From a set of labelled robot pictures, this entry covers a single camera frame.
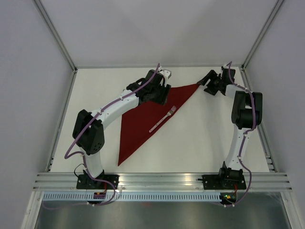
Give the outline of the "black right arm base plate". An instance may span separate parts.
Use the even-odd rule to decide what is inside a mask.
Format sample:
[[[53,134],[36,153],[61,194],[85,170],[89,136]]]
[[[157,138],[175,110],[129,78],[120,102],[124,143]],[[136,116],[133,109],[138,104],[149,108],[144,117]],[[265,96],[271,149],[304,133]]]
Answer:
[[[225,175],[220,177],[219,175],[202,175],[199,179],[203,183],[204,190],[246,190],[246,183],[244,176],[231,177]]]

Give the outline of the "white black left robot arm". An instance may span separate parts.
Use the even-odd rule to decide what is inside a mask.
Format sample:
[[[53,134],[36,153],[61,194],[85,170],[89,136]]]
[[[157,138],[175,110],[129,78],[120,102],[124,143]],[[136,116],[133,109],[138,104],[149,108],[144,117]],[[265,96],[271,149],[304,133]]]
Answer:
[[[92,188],[99,189],[104,184],[104,169],[100,159],[100,151],[105,143],[104,130],[124,113],[143,103],[151,101],[166,104],[171,75],[172,72],[166,69],[150,70],[146,77],[129,84],[117,99],[104,107],[92,112],[83,109],[78,113],[72,144],[80,148],[87,183]]]

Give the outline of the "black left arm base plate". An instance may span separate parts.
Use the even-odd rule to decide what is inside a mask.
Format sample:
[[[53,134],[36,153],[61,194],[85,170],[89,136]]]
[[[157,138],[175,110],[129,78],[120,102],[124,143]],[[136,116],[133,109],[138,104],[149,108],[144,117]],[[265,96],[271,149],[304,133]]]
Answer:
[[[117,174],[106,174],[98,177],[99,180],[105,180],[110,182],[115,189],[117,189],[119,184],[119,175]],[[78,175],[76,189],[85,189],[85,190],[112,190],[113,187],[107,182],[95,181],[92,180],[87,174]]]

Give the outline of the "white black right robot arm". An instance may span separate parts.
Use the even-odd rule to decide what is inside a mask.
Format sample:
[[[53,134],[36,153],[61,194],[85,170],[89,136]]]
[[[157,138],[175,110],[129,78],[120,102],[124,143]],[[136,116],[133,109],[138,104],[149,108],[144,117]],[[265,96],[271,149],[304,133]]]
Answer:
[[[221,73],[211,70],[198,85],[206,86],[205,92],[216,95],[220,92],[234,100],[231,121],[234,134],[228,156],[217,175],[203,175],[200,179],[205,190],[246,190],[243,170],[250,171],[243,157],[252,132],[261,124],[263,94],[252,92],[235,82],[235,69],[222,67]]]

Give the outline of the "dark red cloth napkin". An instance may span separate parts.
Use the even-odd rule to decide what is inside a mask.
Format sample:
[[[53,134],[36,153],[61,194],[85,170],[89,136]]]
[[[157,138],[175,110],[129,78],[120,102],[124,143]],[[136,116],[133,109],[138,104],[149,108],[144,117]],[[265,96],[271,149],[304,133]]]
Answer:
[[[150,130],[173,108],[176,111],[195,93],[199,85],[191,84],[171,88],[167,103],[144,103],[122,115],[118,165],[121,165],[149,138],[151,138],[173,115],[165,118],[152,132]]]

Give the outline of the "silver metal fork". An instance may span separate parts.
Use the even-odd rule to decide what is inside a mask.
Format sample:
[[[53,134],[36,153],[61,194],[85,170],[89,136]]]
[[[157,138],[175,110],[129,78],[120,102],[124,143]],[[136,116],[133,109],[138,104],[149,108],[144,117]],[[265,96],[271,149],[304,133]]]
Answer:
[[[151,133],[153,130],[155,130],[167,117],[171,116],[176,111],[176,109],[177,109],[177,107],[173,106],[170,109],[170,111],[168,111],[167,114],[149,130],[149,133]]]

